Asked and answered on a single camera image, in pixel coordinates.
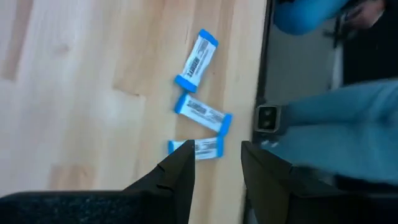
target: blue and white wrapper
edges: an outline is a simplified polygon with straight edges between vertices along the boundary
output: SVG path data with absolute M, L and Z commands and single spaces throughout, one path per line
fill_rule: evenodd
M 221 158 L 224 153 L 224 140 L 222 137 L 197 139 L 195 141 L 195 159 Z M 168 153 L 173 153 L 185 141 L 169 141 Z
M 216 131 L 219 136 L 227 135 L 232 123 L 232 114 L 214 110 L 186 92 L 178 99 L 174 111 Z
M 174 82 L 182 88 L 196 93 L 217 46 L 218 41 L 209 32 L 202 29 L 187 62 L 185 62 L 182 73 L 175 77 Z

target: wooden floor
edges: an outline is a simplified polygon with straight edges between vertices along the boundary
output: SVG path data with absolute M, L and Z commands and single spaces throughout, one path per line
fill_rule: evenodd
M 201 28 L 220 42 L 196 97 L 234 114 L 199 161 L 190 223 L 239 223 L 266 0 L 0 0 L 0 194 L 123 189 L 168 139 L 215 136 L 173 105 Z

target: person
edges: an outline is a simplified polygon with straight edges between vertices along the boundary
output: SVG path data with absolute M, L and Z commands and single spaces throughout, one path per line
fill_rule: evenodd
M 343 87 L 287 110 L 287 132 L 263 149 L 296 166 L 398 184 L 398 81 Z
M 293 0 L 277 2 L 274 24 L 292 35 L 306 34 L 325 20 L 335 17 L 352 0 Z M 397 0 L 366 0 L 348 12 L 346 24 L 355 29 L 368 29 L 385 10 L 397 5 Z

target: blue jeans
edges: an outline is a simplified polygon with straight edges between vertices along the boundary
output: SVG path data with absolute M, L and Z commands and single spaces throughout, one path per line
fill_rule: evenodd
M 288 105 L 292 125 L 265 149 L 297 166 L 398 184 L 398 82 L 337 89 Z
M 292 35 L 302 35 L 316 29 L 333 17 L 349 0 L 295 0 L 277 3 L 274 24 Z

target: jeans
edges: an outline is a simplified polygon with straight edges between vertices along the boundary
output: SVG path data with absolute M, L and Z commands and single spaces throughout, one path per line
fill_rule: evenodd
M 292 125 L 276 147 L 296 166 L 398 184 L 398 82 L 353 85 L 291 102 Z

